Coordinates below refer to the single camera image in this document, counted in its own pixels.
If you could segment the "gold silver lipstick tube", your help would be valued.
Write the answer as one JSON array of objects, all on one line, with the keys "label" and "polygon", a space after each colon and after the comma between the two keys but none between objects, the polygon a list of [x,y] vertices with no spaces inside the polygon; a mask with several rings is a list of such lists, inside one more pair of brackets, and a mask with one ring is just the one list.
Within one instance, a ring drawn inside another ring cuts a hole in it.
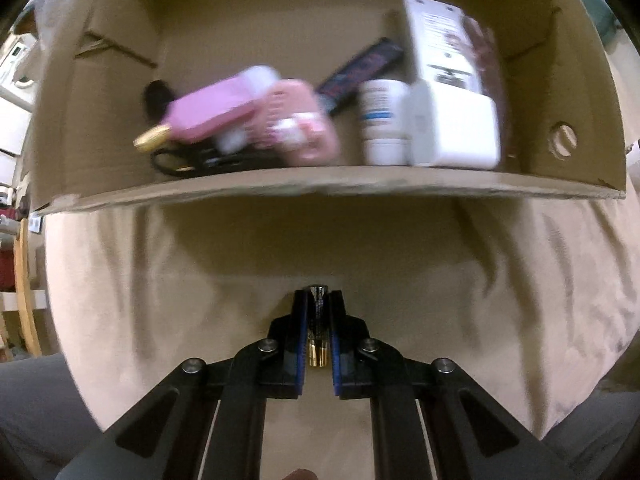
[{"label": "gold silver lipstick tube", "polygon": [[307,324],[308,364],[310,367],[325,367],[329,363],[329,329],[326,324],[324,296],[329,287],[322,284],[308,286],[314,296],[314,306],[309,310]]}]

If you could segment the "pink plush toy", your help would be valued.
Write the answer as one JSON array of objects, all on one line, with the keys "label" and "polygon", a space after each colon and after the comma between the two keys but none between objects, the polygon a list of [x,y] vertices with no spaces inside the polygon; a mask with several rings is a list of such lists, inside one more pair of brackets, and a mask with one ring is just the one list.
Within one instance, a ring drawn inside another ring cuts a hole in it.
[{"label": "pink plush toy", "polygon": [[331,165],[340,154],[332,119],[314,88],[299,79],[282,79],[264,95],[250,127],[250,144],[273,150],[290,167]]}]

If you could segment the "small white labelled bottle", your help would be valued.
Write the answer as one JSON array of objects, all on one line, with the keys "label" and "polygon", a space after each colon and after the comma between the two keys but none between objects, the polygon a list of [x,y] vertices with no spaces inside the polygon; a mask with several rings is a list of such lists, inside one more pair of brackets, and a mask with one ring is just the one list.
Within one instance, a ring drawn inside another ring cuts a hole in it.
[{"label": "small white labelled bottle", "polygon": [[363,157],[368,166],[407,166],[405,98],[409,86],[396,79],[372,79],[358,88]]}]

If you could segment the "black electronic stick device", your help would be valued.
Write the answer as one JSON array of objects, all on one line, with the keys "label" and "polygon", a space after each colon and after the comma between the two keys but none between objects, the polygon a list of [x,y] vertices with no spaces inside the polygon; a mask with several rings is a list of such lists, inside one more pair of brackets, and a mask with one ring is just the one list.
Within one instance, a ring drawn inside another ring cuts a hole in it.
[{"label": "black electronic stick device", "polygon": [[355,54],[316,88],[322,110],[330,116],[337,114],[355,99],[360,84],[394,68],[404,55],[404,49],[387,37]]}]

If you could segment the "white earbuds case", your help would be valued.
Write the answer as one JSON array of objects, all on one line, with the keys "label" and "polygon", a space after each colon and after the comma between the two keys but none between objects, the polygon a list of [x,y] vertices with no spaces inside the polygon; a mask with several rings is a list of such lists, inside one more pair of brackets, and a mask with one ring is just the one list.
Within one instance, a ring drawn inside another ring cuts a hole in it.
[{"label": "white earbuds case", "polygon": [[250,111],[215,136],[215,148],[223,155],[239,153],[250,145],[250,127],[262,98],[281,79],[277,70],[268,65],[254,65],[239,73],[243,89],[248,92]]}]

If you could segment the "black cylindrical flashlight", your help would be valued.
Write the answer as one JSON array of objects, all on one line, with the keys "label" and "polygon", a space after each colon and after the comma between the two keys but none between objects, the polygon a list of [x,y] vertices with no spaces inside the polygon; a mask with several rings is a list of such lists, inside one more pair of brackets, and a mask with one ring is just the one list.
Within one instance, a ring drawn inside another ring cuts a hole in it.
[{"label": "black cylindrical flashlight", "polygon": [[176,99],[175,92],[161,79],[152,80],[143,91],[146,116],[152,124],[158,124],[165,117],[169,105]]}]

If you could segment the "white remote control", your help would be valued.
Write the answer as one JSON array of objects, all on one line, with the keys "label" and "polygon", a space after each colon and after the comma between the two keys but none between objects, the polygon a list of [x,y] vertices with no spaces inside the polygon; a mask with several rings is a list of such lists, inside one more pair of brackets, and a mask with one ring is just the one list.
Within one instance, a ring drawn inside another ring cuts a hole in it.
[{"label": "white remote control", "polygon": [[484,93],[464,12],[437,0],[401,0],[404,9],[409,79],[450,84]]}]

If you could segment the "cardboard box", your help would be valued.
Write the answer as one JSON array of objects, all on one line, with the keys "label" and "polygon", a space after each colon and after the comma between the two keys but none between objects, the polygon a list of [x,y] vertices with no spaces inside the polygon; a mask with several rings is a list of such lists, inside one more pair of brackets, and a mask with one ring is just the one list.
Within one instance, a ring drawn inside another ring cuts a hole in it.
[{"label": "cardboard box", "polygon": [[214,196],[620,198],[580,0],[42,0],[43,214]]}]

